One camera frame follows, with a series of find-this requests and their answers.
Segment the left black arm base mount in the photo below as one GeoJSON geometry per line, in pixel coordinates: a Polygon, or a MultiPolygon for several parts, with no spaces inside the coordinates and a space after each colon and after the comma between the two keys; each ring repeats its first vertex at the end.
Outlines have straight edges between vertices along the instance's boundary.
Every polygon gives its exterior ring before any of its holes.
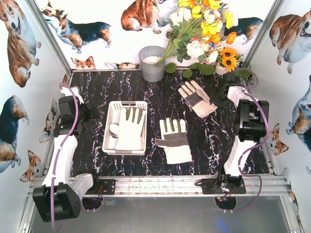
{"type": "Polygon", "coordinates": [[[114,195],[116,180],[102,179],[96,173],[92,173],[93,186],[87,190],[86,195],[114,195]]]}

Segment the white glove green trim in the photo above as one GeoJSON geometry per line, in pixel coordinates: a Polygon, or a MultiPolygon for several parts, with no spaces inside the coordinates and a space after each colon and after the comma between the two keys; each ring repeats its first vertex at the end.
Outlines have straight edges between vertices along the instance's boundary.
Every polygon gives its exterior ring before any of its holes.
{"type": "Polygon", "coordinates": [[[141,108],[122,108],[115,150],[142,150],[141,134],[146,111],[141,108]]]}

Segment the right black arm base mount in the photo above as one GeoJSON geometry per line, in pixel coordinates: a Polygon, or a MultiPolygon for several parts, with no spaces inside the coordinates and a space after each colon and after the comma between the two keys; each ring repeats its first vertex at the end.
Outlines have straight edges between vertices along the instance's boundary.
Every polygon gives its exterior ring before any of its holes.
{"type": "Polygon", "coordinates": [[[246,188],[242,175],[232,176],[220,172],[216,178],[200,179],[194,183],[201,187],[205,195],[245,194],[246,188]]]}

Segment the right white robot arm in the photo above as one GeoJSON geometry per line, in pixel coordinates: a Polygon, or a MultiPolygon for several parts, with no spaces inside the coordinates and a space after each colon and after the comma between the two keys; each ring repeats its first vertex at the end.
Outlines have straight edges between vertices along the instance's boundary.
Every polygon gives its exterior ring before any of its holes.
{"type": "Polygon", "coordinates": [[[242,175],[250,151],[260,146],[262,138],[267,138],[269,102],[253,97],[233,72],[223,75],[211,102],[220,108],[231,103],[237,107],[233,123],[235,141],[223,171],[226,175],[238,177],[242,175]]]}

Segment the white grey glove underneath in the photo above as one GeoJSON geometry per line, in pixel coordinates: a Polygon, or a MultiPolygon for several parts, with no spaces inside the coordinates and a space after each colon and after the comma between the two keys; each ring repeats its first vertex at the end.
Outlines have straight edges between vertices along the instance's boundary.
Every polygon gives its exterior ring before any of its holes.
{"type": "Polygon", "coordinates": [[[178,92],[200,118],[207,117],[217,110],[217,106],[210,103],[210,97],[196,81],[185,82],[178,92]]]}

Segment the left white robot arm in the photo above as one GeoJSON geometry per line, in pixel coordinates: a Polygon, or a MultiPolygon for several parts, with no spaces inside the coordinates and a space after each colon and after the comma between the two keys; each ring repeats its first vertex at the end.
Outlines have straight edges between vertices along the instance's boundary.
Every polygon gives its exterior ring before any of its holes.
{"type": "Polygon", "coordinates": [[[60,115],[54,128],[54,151],[47,175],[40,187],[33,190],[33,200],[44,222],[77,218],[86,193],[94,192],[99,179],[92,171],[78,174],[70,180],[70,168],[82,124],[95,117],[88,109],[76,86],[60,83],[64,94],[58,100],[60,115]]]}

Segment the white grey glove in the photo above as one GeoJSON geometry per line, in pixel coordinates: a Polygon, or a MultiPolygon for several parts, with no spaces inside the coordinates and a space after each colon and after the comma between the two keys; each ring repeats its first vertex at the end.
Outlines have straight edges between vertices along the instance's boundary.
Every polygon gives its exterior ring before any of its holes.
{"type": "Polygon", "coordinates": [[[161,138],[155,139],[155,144],[165,151],[167,164],[182,164],[192,161],[188,143],[186,123],[183,119],[161,119],[161,138]]]}

